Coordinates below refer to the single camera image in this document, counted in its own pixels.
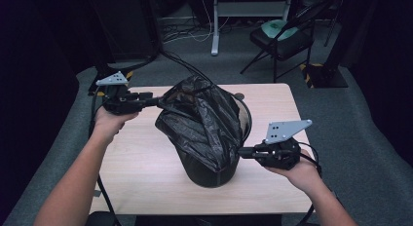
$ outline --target black plastic bag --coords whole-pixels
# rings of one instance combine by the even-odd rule
[[[234,174],[238,149],[250,129],[249,112],[248,119],[240,120],[239,105],[247,111],[233,94],[201,76],[191,76],[164,94],[155,126],[168,136],[197,184],[216,187]]]

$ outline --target white desk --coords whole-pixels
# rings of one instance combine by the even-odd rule
[[[291,0],[277,2],[225,2],[213,0],[213,56],[218,55],[219,28],[218,17],[280,17],[287,19]]]
[[[221,87],[245,96],[244,102],[252,114],[252,130],[245,146],[261,143],[269,122],[300,120],[286,84]],[[131,90],[162,95],[168,89],[170,87]],[[240,159],[232,179],[221,187],[203,188],[192,182],[174,146],[154,126],[160,112],[157,107],[143,109],[137,118],[125,124],[106,151],[100,174],[116,213],[307,212],[311,205],[308,197],[286,178],[265,170],[255,160]],[[304,131],[294,138],[308,142]],[[91,212],[97,210],[108,210],[103,196],[94,198]]]

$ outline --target person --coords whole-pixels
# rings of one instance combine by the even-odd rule
[[[304,149],[302,149],[302,153],[309,156],[309,153]],[[357,225],[324,184],[316,167],[310,161],[301,158],[300,162],[290,170],[265,169],[285,176],[291,184],[302,190],[310,198],[320,225]]]
[[[86,224],[106,148],[125,122],[137,115],[138,113],[116,116],[103,107],[97,110],[90,139],[41,206],[34,225]],[[321,225],[356,225],[325,186],[311,162],[301,159],[291,170],[266,169],[285,176],[309,196]]]
[[[100,107],[94,131],[72,166],[41,206],[34,225],[85,225],[107,146],[126,121],[138,113],[116,116]]]

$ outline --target teal plastic bag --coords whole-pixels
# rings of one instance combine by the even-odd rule
[[[282,28],[286,25],[287,21],[282,20],[282,19],[273,19],[270,21],[267,21],[263,24],[261,24],[262,31],[264,31],[265,34],[269,38],[275,38],[280,31],[282,31]],[[292,27],[290,29],[287,29],[280,37],[279,41],[291,37],[295,32],[297,32],[298,28],[297,27]]]

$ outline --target gray metal bracket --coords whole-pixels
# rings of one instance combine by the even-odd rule
[[[98,86],[113,86],[113,85],[125,85],[128,80],[125,78],[122,72],[117,72],[109,77],[103,78],[101,80],[97,80],[96,84]]]
[[[297,133],[309,127],[313,122],[311,120],[290,121],[290,122],[271,122],[268,125],[266,144],[273,144],[286,141]]]

